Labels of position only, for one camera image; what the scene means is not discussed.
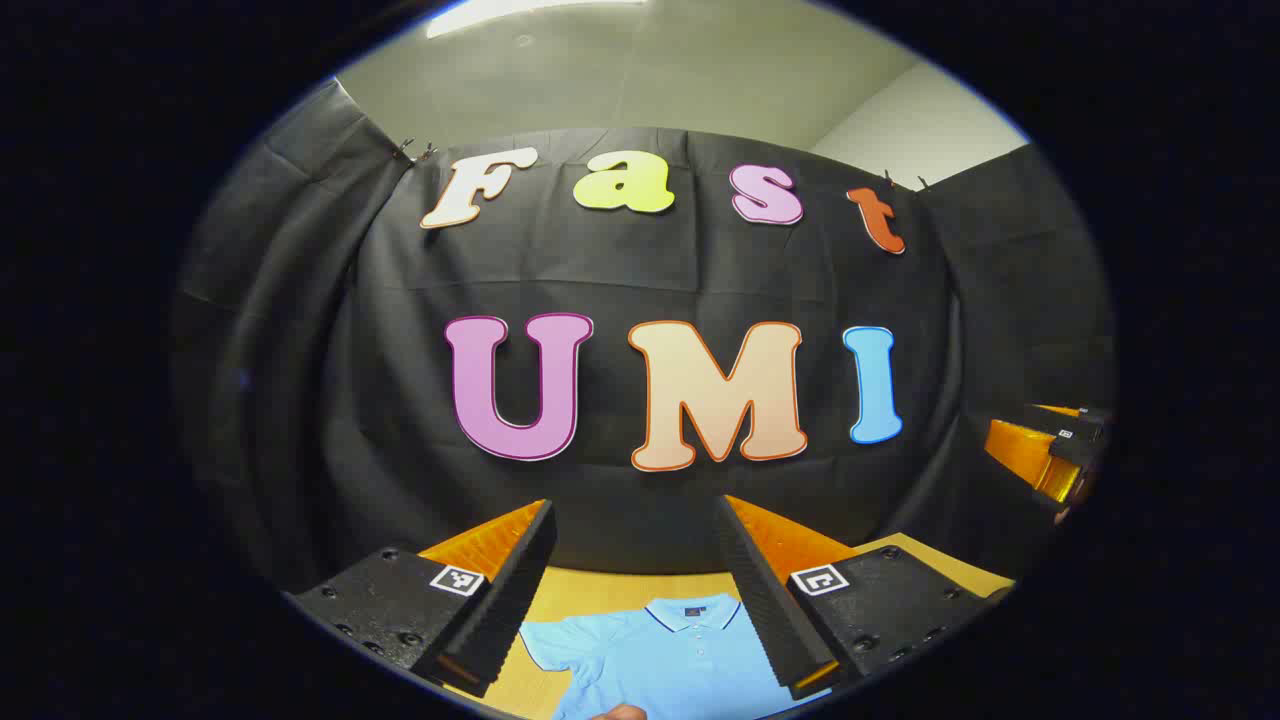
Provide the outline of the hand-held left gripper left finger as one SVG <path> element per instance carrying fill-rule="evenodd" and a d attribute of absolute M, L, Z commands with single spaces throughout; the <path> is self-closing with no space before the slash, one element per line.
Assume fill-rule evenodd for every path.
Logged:
<path fill-rule="evenodd" d="M 428 550 L 378 550 L 291 601 L 369 653 L 483 697 L 500 675 L 556 539 L 556 510 L 538 500 Z"/>

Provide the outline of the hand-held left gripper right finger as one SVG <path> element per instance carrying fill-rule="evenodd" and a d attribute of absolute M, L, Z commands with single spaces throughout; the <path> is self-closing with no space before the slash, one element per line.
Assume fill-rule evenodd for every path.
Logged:
<path fill-rule="evenodd" d="M 732 496 L 714 507 L 724 564 L 777 682 L 795 700 L 864 685 L 1007 593 L 969 591 L 899 543 L 852 550 Z"/>

